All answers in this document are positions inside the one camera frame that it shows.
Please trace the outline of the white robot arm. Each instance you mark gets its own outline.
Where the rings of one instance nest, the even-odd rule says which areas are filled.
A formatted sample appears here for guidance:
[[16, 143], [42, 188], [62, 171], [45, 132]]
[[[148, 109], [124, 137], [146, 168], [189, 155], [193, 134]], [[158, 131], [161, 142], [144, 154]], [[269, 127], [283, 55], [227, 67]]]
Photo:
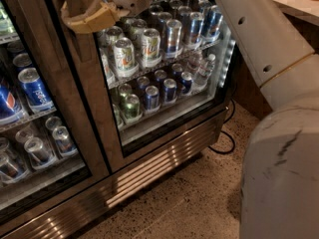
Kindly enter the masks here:
[[[319, 57], [272, 0], [215, 1], [273, 110], [253, 131], [243, 159], [239, 238], [318, 239]], [[178, 127], [148, 144], [141, 160], [126, 163], [95, 43], [72, 58], [116, 171], [77, 203], [76, 217], [86, 226], [131, 194], [120, 182], [132, 182], [150, 165], [166, 170], [162, 153], [195, 155], [194, 141], [205, 137], [206, 124]]]

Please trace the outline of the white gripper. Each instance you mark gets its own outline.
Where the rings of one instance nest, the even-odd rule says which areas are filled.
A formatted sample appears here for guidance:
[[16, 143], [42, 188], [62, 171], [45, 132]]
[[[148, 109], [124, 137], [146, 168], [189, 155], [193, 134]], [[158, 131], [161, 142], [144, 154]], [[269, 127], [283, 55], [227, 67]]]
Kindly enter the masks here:
[[148, 9], [152, 0], [107, 0], [90, 5], [83, 14], [72, 16], [67, 3], [61, 8], [63, 23], [76, 34], [90, 34], [114, 26], [121, 18], [135, 17]]

